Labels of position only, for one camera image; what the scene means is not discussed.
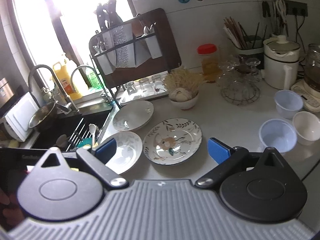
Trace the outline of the floral pattern plate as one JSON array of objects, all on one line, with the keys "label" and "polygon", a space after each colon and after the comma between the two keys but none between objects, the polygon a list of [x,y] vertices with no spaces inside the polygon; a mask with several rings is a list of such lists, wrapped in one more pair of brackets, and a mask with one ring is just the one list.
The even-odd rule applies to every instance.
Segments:
[{"label": "floral pattern plate", "polygon": [[202,143],[200,126],[186,118],[171,118],[154,126],[143,141],[143,153],[149,161],[163,166],[183,163]]}]

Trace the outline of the bowl with garlic and noodles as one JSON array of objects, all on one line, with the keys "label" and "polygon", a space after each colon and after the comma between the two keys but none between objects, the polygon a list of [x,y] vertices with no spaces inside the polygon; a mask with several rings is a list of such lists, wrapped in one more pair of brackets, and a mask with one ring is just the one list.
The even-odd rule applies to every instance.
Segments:
[{"label": "bowl with garlic and noodles", "polygon": [[196,105],[199,99],[199,92],[193,94],[185,88],[176,88],[169,93],[169,99],[175,107],[186,111]]}]

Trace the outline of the white leaf pattern bowl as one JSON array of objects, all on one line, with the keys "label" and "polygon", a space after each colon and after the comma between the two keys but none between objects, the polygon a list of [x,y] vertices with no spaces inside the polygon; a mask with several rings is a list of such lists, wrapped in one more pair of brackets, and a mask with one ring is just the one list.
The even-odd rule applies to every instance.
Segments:
[{"label": "white leaf pattern bowl", "polygon": [[117,174],[128,171],[140,158],[143,143],[136,133],[118,132],[105,139],[95,152],[95,156]]}]

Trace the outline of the blue plastic bowl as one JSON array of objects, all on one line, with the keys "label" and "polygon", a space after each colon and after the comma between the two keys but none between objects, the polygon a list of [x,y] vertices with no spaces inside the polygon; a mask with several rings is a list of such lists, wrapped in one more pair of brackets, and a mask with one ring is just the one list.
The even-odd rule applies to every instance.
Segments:
[{"label": "blue plastic bowl", "polygon": [[294,127],[281,119],[270,119],[259,128],[260,143],[264,148],[274,147],[279,153],[293,150],[297,143]]},{"label": "blue plastic bowl", "polygon": [[292,119],[303,108],[300,95],[291,90],[280,90],[274,95],[276,110],[286,119]]}]

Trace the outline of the upturned glass cup right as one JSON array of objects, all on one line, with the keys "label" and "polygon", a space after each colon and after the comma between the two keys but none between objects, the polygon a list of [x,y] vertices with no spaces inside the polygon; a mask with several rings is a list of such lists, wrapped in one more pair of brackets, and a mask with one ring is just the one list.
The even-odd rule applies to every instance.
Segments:
[{"label": "upturned glass cup right", "polygon": [[156,92],[164,92],[165,87],[163,85],[163,79],[159,74],[153,75],[151,77],[154,89]]}]

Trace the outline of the white plastic bowl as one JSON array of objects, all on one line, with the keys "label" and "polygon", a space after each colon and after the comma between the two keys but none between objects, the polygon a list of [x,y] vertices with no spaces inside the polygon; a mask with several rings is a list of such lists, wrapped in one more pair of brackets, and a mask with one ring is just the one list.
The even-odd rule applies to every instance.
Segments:
[{"label": "white plastic bowl", "polygon": [[304,146],[312,145],[320,138],[319,118],[314,114],[301,111],[295,114],[292,124],[297,133],[297,140]]}]

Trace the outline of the red lid plastic jar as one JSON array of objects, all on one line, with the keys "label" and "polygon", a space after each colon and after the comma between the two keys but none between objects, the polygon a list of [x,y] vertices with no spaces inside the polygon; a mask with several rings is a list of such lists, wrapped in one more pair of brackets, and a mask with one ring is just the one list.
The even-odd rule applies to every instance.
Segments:
[{"label": "red lid plastic jar", "polygon": [[212,43],[200,45],[197,48],[197,53],[200,57],[202,72],[205,80],[208,83],[216,82],[221,73],[221,69],[219,68],[217,46]]}]

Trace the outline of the glass health kettle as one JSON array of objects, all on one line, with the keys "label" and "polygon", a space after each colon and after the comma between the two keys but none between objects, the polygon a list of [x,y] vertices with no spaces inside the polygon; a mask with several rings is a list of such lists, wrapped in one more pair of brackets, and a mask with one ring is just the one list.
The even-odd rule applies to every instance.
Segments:
[{"label": "glass health kettle", "polygon": [[319,92],[320,83],[319,44],[311,43],[305,58],[304,80],[313,90]]}]

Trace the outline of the white spoon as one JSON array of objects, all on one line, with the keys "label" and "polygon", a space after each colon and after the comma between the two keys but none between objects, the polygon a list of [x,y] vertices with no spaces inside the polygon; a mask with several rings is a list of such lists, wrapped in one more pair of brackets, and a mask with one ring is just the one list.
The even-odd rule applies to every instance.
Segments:
[{"label": "white spoon", "polygon": [[92,136],[92,148],[95,146],[95,143],[96,143],[96,138],[95,138],[95,133],[96,133],[96,130],[97,130],[97,126],[95,124],[89,124],[89,132]]}]

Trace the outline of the white kettle base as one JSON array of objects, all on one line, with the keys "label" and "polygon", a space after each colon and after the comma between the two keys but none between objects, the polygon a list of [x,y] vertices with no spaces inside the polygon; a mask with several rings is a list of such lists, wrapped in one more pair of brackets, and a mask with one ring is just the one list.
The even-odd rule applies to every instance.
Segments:
[{"label": "white kettle base", "polygon": [[319,113],[319,93],[310,88],[304,80],[295,83],[291,90],[297,93],[303,100],[303,107],[312,113]]}]

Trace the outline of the white cutting board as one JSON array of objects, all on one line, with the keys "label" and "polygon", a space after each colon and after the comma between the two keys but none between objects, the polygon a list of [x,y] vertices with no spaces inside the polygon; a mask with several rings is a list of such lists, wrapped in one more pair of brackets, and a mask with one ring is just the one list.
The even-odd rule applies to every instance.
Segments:
[{"label": "white cutting board", "polygon": [[29,121],[38,109],[39,106],[27,92],[3,116],[4,127],[13,139],[19,142],[26,141],[32,132],[32,129],[29,128]]}]

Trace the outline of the steel pot in sink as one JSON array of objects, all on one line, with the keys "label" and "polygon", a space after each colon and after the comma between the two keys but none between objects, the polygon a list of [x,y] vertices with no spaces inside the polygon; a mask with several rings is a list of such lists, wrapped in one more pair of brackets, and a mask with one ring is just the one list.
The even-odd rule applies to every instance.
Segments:
[{"label": "steel pot in sink", "polygon": [[49,102],[39,108],[29,120],[28,127],[40,133],[52,127],[57,118],[56,105],[55,102]]}]

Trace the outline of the black dish rack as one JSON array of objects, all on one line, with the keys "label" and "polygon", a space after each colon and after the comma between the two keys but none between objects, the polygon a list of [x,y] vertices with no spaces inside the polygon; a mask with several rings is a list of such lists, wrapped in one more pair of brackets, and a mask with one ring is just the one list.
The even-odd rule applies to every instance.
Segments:
[{"label": "black dish rack", "polygon": [[96,33],[89,41],[89,50],[109,91],[168,70],[157,33],[137,36],[131,22]]}]

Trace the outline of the white leaf pattern plate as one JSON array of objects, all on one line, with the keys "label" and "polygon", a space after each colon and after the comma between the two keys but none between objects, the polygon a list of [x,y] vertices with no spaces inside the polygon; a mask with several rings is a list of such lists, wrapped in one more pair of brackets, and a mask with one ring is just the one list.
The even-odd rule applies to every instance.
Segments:
[{"label": "white leaf pattern plate", "polygon": [[142,100],[128,103],[114,116],[112,124],[118,131],[136,131],[145,126],[152,118],[154,106]]}]

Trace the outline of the upturned glass cup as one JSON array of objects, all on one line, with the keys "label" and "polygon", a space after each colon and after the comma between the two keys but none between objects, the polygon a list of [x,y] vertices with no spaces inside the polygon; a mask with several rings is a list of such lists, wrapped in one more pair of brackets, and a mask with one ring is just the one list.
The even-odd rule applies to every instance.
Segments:
[{"label": "upturned glass cup", "polygon": [[139,85],[143,93],[152,93],[153,88],[147,77],[141,78],[139,80]]},{"label": "upturned glass cup", "polygon": [[133,94],[137,93],[137,89],[136,89],[135,83],[133,81],[126,83],[125,88],[126,88],[128,95],[133,95]]},{"label": "upturned glass cup", "polygon": [[165,87],[163,85],[163,79],[159,74],[153,75],[151,77],[154,89],[156,92],[164,92]]}]

